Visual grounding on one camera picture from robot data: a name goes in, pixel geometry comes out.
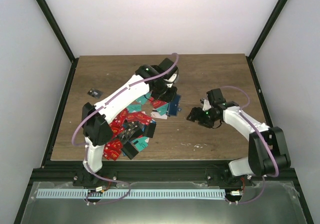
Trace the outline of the blue leather card holder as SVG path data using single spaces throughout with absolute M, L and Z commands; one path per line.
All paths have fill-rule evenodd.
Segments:
M 166 114 L 170 116 L 177 116 L 178 115 L 178 109 L 179 109 L 179 102 L 180 102 L 181 96 L 176 94 L 173 101 L 168 104 L 167 112 Z

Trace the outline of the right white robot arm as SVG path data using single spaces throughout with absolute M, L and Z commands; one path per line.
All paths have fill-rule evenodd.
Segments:
M 247 157 L 230 161 L 223 171 L 223 182 L 236 184 L 240 176 L 277 177 L 280 171 L 290 167 L 291 159 L 286 138 L 280 127 L 261 123 L 244 112 L 234 101 L 226 101 L 220 88 L 207 92 L 201 100 L 202 107 L 194 107 L 187 120 L 214 129 L 215 122 L 230 125 L 248 141 Z

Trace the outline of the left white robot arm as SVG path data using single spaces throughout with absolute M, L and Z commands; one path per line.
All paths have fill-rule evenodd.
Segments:
M 178 71 L 179 56 L 173 62 L 166 58 L 159 65 L 140 66 L 135 74 L 121 88 L 104 100 L 91 105 L 86 103 L 82 109 L 82 122 L 76 128 L 71 142 L 76 145 L 75 138 L 80 128 L 85 136 L 85 158 L 83 166 L 87 170 L 84 179 L 89 185 L 97 186 L 102 180 L 99 171 L 102 164 L 102 154 L 105 145 L 113 138 L 111 122 L 129 104 L 137 98 L 151 93 L 155 101 L 173 101 L 177 88 L 170 82 L 171 77 Z

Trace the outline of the teal card upper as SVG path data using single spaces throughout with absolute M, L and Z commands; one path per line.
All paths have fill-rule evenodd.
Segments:
M 135 100 L 140 105 L 145 105 L 148 101 L 151 101 L 151 93 L 147 93 L 145 95 L 142 95 L 138 99 Z

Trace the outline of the white card with red dot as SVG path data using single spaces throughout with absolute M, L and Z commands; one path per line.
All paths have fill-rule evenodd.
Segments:
M 163 111 L 158 112 L 157 110 L 153 110 L 150 114 L 151 114 L 152 118 L 164 119 L 164 120 L 166 120 L 168 118 L 166 111 L 165 112 L 163 112 Z

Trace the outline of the black card right pile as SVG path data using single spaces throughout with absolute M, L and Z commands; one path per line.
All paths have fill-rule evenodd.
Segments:
M 157 124 L 154 122 L 151 122 L 148 125 L 146 125 L 143 130 L 143 136 L 147 138 L 153 138 L 156 130 L 156 126 Z

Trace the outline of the black card pile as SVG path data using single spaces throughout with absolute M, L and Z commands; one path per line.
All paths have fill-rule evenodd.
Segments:
M 147 138 L 153 138 L 156 130 L 156 126 L 157 124 L 154 122 L 151 122 L 148 125 L 146 125 L 143 130 L 143 136 Z
M 130 160 L 139 153 L 139 151 L 130 142 L 126 142 L 121 150 Z

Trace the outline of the black cards stack centre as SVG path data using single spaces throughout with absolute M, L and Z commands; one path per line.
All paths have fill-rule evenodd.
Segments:
M 118 134 L 118 139 L 124 145 L 127 142 L 131 142 L 138 137 L 142 136 L 144 124 L 141 124 L 138 121 L 135 122 L 126 122 L 124 130 Z

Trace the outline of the teal card bottom pile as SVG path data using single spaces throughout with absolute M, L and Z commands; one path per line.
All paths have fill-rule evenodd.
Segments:
M 139 152 L 141 152 L 143 149 L 145 149 L 148 146 L 149 140 L 150 139 L 148 137 L 141 137 L 141 138 L 134 139 L 131 143 Z

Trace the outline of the black card bottom pile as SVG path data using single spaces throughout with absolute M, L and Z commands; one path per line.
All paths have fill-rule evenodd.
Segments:
M 139 151 L 130 142 L 126 142 L 121 150 L 130 160 L 139 153 Z

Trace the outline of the small black card far left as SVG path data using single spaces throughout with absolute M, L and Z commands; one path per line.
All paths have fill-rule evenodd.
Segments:
M 99 99 L 101 96 L 102 96 L 103 92 L 100 91 L 100 90 L 97 90 L 95 88 L 91 88 L 89 91 L 88 91 L 88 95 L 93 97 L 93 98 L 96 98 L 96 99 Z

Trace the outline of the red VIP card bottom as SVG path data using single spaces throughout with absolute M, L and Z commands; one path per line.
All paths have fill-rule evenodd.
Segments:
M 116 161 L 122 153 L 123 144 L 119 139 L 108 142 L 103 149 L 102 156 L 107 160 Z

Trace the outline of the light blue slotted strip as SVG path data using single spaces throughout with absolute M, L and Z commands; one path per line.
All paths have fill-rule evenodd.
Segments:
M 93 193 L 88 189 L 39 189 L 37 199 L 199 199 L 224 200 L 226 192 L 220 189 L 111 189 L 104 193 Z

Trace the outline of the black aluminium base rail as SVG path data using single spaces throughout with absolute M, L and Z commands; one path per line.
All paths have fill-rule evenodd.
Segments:
M 227 187 L 240 184 L 233 177 L 227 160 L 198 161 L 104 161 L 98 175 L 113 181 L 133 182 L 204 182 L 210 186 Z M 73 182 L 76 186 L 95 187 L 103 180 L 85 170 L 79 161 L 50 161 L 34 169 L 34 182 Z

